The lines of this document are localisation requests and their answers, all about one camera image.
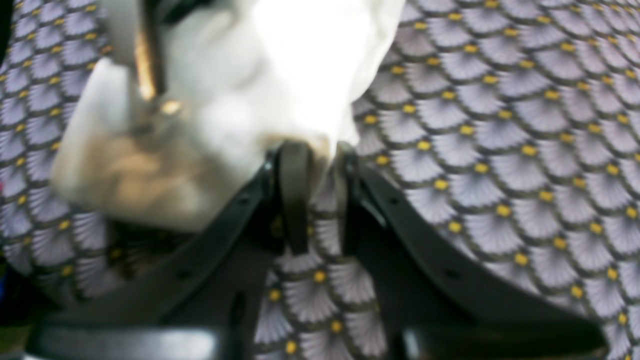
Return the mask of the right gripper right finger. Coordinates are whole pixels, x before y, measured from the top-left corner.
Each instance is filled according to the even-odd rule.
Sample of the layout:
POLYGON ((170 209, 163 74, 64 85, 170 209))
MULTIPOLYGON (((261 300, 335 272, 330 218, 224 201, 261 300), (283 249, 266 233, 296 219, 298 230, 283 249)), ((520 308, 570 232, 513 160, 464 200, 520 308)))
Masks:
POLYGON ((608 351, 596 322, 462 254, 345 142, 337 146, 336 196, 341 248, 374 280, 390 360, 564 360, 608 351))

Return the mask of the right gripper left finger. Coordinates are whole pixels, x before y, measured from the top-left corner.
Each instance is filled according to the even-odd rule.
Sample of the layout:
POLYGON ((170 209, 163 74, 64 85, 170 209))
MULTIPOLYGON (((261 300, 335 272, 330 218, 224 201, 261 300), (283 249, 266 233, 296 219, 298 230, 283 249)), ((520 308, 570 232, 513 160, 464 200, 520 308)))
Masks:
POLYGON ((286 141, 207 228, 137 279, 46 317, 26 359, 248 360, 266 274, 309 251, 310 146, 286 141))

